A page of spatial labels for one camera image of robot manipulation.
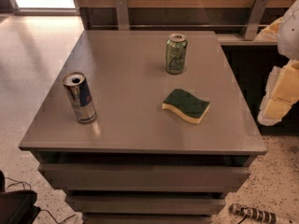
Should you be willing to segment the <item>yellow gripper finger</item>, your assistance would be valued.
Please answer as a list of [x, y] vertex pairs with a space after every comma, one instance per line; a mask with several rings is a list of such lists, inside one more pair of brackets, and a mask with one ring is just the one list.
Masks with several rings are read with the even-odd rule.
[[258, 121], [273, 126], [299, 101], [299, 61], [289, 61], [282, 68], [274, 66], [267, 79]]

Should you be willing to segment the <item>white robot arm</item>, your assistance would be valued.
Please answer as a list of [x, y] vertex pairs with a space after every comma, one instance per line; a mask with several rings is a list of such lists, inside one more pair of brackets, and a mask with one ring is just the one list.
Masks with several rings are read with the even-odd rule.
[[299, 0], [293, 3], [282, 18], [259, 33], [259, 37], [266, 35], [277, 37], [278, 53], [289, 59], [282, 68], [274, 66], [269, 73], [265, 96], [260, 104], [258, 122], [273, 126], [281, 122], [299, 101]]

